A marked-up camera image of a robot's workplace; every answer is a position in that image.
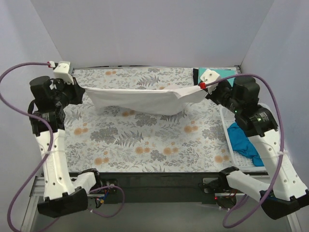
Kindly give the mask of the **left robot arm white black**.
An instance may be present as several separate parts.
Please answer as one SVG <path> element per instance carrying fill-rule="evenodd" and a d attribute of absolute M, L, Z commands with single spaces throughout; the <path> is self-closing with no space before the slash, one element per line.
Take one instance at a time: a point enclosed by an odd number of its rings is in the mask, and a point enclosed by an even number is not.
<path fill-rule="evenodd" d="M 28 106 L 32 132 L 43 160 L 44 201 L 37 205 L 42 215 L 59 218 L 84 211 L 88 193 L 102 182 L 95 168 L 87 169 L 71 180 L 65 153 L 65 112 L 69 104 L 81 104 L 85 89 L 75 78 L 65 83 L 61 78 L 40 76 L 30 81 L 34 100 Z"/>

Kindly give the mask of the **white t shirt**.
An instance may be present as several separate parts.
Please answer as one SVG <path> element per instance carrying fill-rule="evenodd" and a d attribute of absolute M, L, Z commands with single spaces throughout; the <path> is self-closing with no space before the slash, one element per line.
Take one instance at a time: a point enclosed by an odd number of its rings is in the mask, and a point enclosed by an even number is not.
<path fill-rule="evenodd" d="M 118 106 L 137 112 L 167 116 L 184 110 L 186 103 L 201 102 L 206 95 L 199 86 L 171 86 L 159 90 L 85 87 L 85 92 L 97 109 Z"/>

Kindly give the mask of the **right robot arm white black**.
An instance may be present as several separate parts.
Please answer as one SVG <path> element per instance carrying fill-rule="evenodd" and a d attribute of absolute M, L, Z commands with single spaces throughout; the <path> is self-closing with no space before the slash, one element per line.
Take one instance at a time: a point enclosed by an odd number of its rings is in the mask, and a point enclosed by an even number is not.
<path fill-rule="evenodd" d="M 309 189 L 296 173 L 284 150 L 284 132 L 281 118 L 259 104 L 260 86 L 256 75 L 234 75 L 230 85 L 227 78 L 202 77 L 200 87 L 206 98 L 228 109 L 235 122 L 257 150 L 270 184 L 243 173 L 236 167 L 219 172 L 218 185 L 237 189 L 258 201 L 271 219 L 279 219 L 309 204 Z"/>

